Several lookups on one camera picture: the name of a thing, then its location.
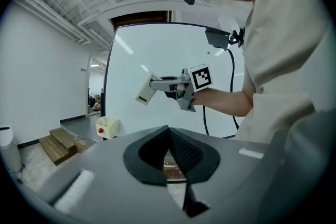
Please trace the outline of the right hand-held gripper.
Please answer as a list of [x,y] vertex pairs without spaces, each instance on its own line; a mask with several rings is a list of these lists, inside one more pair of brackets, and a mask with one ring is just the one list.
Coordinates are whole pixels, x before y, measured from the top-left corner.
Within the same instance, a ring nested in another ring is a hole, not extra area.
[[196,112],[194,98],[196,94],[213,84],[208,64],[200,64],[184,68],[180,77],[167,76],[161,80],[151,80],[149,86],[155,91],[176,92],[177,102],[181,110]]

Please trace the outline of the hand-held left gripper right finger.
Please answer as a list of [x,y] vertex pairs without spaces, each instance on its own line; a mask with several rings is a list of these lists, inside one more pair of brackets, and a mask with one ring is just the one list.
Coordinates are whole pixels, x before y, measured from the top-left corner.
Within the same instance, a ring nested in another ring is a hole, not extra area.
[[196,199],[192,185],[208,181],[218,168],[221,157],[213,147],[175,128],[170,128],[170,140],[169,150],[186,178],[182,209],[189,217],[195,217],[207,211],[208,206]]

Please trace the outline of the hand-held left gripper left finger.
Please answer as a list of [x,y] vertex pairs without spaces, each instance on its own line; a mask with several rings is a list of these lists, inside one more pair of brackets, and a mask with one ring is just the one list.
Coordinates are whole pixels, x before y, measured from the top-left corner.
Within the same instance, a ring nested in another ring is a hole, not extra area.
[[154,127],[127,137],[135,138],[123,153],[123,163],[128,172],[143,184],[165,187],[167,180],[163,166],[170,148],[170,128],[167,125]]

